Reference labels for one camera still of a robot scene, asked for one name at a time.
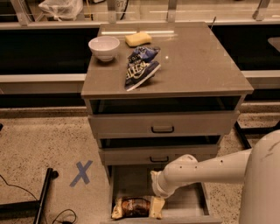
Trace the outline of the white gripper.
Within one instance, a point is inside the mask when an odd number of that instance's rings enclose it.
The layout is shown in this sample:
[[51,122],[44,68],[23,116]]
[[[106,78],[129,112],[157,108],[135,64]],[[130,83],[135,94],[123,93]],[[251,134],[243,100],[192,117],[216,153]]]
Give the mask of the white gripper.
[[175,188],[166,180],[162,171],[151,171],[151,186],[153,192],[163,199],[167,199],[175,192]]

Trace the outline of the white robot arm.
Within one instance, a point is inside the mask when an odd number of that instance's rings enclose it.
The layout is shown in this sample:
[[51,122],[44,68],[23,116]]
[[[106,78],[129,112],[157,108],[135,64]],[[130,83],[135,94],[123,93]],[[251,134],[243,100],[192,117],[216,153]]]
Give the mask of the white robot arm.
[[153,192],[164,199],[193,183],[242,184],[239,224],[280,224],[280,131],[253,148],[202,162],[184,155],[151,174]]

